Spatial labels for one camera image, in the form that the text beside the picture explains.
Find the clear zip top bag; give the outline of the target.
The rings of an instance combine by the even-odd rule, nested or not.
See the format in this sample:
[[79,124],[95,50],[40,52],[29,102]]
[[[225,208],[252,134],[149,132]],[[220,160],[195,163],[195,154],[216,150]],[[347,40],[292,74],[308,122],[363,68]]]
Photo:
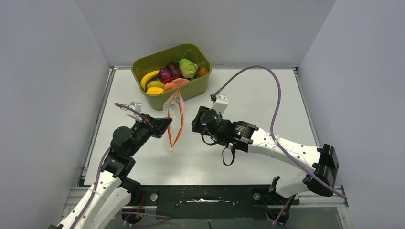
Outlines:
[[163,114],[171,118],[167,129],[169,152],[172,153],[184,127],[185,105],[180,90],[177,90],[164,104]]

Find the purple red onion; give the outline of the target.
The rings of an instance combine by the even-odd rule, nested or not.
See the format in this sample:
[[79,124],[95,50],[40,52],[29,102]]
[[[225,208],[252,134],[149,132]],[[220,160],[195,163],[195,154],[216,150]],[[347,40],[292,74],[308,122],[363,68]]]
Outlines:
[[171,71],[169,69],[163,68],[160,69],[158,72],[158,79],[160,81],[165,81],[166,79],[171,77]]

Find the green cabbage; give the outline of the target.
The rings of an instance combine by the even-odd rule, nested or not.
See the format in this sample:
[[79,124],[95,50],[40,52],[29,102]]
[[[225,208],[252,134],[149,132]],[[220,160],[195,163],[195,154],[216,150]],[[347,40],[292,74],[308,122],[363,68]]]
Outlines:
[[196,76],[198,72],[198,65],[194,64],[188,59],[179,60],[179,70],[184,78],[191,79]]

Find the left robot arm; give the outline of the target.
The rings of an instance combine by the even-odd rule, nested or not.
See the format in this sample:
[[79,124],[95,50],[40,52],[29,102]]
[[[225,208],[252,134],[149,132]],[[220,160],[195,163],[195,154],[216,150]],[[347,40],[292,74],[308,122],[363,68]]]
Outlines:
[[140,183],[129,178],[136,161],[133,156],[150,138],[161,138],[172,119],[141,114],[132,127],[121,126],[112,134],[95,181],[73,210],[51,229],[103,229],[130,202]]

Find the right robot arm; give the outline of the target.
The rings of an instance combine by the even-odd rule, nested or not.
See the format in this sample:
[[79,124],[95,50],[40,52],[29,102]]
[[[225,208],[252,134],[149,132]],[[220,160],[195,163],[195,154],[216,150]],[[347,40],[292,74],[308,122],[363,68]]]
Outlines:
[[290,164],[301,171],[292,176],[276,176],[268,191],[269,199],[282,203],[292,195],[311,191],[330,197],[336,182],[339,162],[333,146],[306,146],[280,137],[273,137],[264,129],[244,121],[223,119],[214,109],[201,106],[192,121],[192,130],[210,136],[215,144],[268,156]]

